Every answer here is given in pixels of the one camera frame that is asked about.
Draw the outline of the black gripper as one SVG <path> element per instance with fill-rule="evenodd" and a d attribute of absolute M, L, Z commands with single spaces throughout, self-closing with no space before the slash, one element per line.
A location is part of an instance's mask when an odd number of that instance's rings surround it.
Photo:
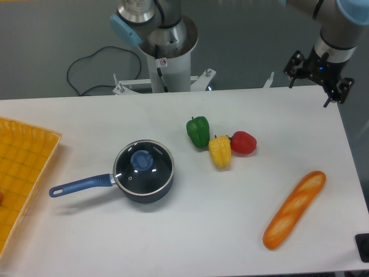
<path fill-rule="evenodd" d="M 341 71 L 348 61 L 334 63 L 319 57 L 317 53 L 311 53 L 307 59 L 299 51 L 291 56 L 283 72 L 289 77 L 289 87 L 293 87 L 296 80 L 307 78 L 310 81 L 322 85 L 327 94 L 327 100 L 323 107 L 329 103 L 344 104 L 346 98 L 355 83 L 353 78 L 341 78 Z"/>

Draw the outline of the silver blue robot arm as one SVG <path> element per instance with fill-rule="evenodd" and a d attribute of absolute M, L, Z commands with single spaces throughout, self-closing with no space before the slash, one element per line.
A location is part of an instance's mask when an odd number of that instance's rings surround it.
<path fill-rule="evenodd" d="M 320 36 L 308 57 L 296 51 L 284 68 L 295 80 L 309 79 L 327 94 L 325 105 L 343 104 L 354 79 L 341 77 L 357 45 L 368 30 L 368 1 L 283 1 L 321 24 Z M 110 24 L 127 45 L 137 46 L 148 57 L 155 92 L 187 91 L 190 66 L 177 77 L 166 73 L 172 59 L 190 55 L 198 42 L 196 25 L 181 11 L 180 1 L 118 1 Z"/>

